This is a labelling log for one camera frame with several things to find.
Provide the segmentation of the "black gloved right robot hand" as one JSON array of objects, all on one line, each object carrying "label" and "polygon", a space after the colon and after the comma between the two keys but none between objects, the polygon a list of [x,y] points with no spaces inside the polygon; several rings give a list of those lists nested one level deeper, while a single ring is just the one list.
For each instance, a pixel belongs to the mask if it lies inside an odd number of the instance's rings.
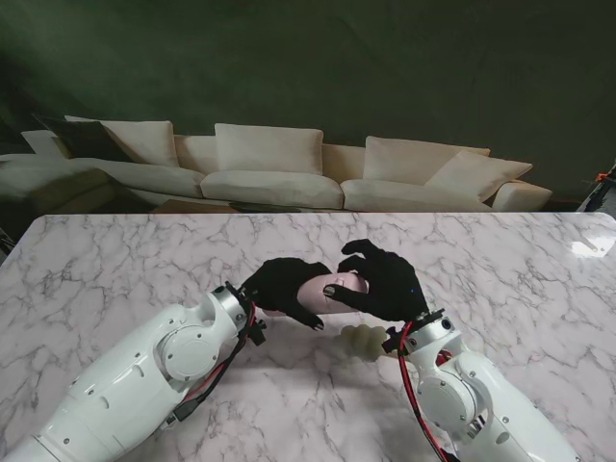
[{"label": "black gloved right robot hand", "polygon": [[355,272],[368,284],[366,293],[330,284],[323,294],[347,307],[383,321],[413,321],[429,313],[414,267],[395,252],[377,247],[368,239],[345,244],[347,255],[338,272]]}]

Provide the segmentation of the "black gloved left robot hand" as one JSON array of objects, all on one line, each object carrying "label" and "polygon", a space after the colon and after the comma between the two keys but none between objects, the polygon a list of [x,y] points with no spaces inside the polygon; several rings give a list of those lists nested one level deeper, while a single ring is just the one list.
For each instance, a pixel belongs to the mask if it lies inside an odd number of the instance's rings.
[{"label": "black gloved left robot hand", "polygon": [[323,263],[308,263],[295,257],[267,260],[242,284],[244,294],[262,310],[280,312],[313,330],[322,330],[318,315],[302,306],[300,287],[311,279],[331,274]]}]

